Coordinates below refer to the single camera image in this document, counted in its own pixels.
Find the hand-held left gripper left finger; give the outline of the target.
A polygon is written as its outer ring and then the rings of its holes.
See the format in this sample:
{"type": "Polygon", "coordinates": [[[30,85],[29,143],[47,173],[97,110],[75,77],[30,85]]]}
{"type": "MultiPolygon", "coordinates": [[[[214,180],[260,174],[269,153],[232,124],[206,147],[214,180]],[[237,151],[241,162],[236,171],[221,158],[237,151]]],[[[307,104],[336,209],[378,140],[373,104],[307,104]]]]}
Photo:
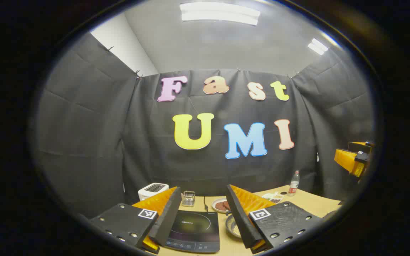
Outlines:
{"type": "Polygon", "coordinates": [[[118,203],[89,220],[110,240],[158,254],[165,246],[181,203],[181,188],[173,187],[143,201],[118,203]]]}

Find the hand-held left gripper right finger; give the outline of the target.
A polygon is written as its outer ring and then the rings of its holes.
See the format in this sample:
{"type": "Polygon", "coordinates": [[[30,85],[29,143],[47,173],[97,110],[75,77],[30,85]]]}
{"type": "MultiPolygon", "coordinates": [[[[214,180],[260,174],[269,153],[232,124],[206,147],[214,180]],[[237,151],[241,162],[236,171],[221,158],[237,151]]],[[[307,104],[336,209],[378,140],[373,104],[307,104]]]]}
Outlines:
{"type": "Polygon", "coordinates": [[[253,254],[294,244],[324,221],[290,201],[275,204],[234,185],[227,186],[226,199],[244,246],[253,254]]]}

